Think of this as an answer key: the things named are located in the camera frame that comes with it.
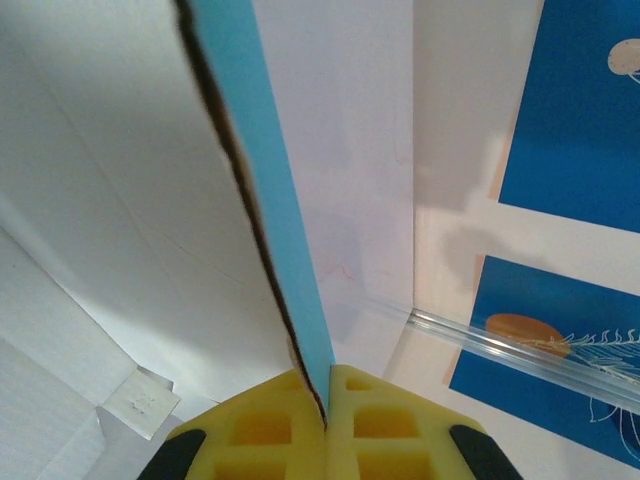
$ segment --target blue cardboard panel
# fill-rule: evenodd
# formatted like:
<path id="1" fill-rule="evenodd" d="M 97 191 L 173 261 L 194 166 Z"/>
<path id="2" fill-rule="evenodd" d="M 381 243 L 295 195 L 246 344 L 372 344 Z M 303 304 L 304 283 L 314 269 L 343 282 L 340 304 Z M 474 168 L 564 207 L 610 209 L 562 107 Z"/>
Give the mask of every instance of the blue cardboard panel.
<path id="1" fill-rule="evenodd" d="M 325 409 L 334 362 L 250 0 L 193 0 L 196 34 L 253 174 L 254 194 L 302 361 Z"/>
<path id="2" fill-rule="evenodd" d="M 471 323 L 484 328 L 500 313 L 554 327 L 567 338 L 573 361 L 640 379 L 640 297 L 487 257 Z M 629 412 L 467 352 L 450 387 L 640 468 L 640 419 Z"/>
<path id="3" fill-rule="evenodd" d="M 639 38 L 636 0 L 545 2 L 501 203 L 640 232 Z"/>

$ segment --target black rubber pad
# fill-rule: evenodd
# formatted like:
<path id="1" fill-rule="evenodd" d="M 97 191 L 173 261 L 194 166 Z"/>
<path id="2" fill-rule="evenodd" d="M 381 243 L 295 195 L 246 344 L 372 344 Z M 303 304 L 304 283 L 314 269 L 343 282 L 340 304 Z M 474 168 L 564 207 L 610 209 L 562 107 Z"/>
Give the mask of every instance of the black rubber pad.
<path id="1" fill-rule="evenodd" d="M 489 435 L 466 425 L 454 425 L 449 434 L 476 480 L 523 480 Z"/>
<path id="2" fill-rule="evenodd" d="M 207 434 L 189 430 L 162 444 L 138 480 L 184 480 Z"/>

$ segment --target orange jellyfish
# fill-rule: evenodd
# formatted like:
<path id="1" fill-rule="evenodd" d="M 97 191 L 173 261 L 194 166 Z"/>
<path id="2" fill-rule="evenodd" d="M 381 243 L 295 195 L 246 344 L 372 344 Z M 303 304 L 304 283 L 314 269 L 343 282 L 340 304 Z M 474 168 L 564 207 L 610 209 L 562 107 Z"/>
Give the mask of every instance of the orange jellyfish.
<path id="1" fill-rule="evenodd" d="M 616 44 L 609 52 L 607 64 L 616 75 L 627 75 L 640 83 L 640 38 L 629 38 Z"/>

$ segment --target orange circle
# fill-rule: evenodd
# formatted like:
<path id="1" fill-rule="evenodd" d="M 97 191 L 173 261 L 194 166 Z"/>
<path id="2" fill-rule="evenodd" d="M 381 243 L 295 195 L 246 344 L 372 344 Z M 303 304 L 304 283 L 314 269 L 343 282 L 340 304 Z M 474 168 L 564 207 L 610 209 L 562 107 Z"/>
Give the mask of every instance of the orange circle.
<path id="1" fill-rule="evenodd" d="M 547 323 L 524 315 L 492 315 L 487 320 L 486 330 L 561 358 L 571 353 L 571 347 L 563 340 L 564 336 L 560 332 Z"/>

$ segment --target clear plastic rod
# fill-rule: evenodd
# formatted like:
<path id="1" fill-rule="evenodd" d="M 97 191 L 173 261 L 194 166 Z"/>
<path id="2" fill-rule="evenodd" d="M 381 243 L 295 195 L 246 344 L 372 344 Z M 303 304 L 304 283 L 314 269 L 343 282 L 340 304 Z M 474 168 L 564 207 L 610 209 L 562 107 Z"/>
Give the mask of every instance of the clear plastic rod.
<path id="1" fill-rule="evenodd" d="M 409 324 L 475 355 L 640 415 L 639 384 L 418 309 Z"/>

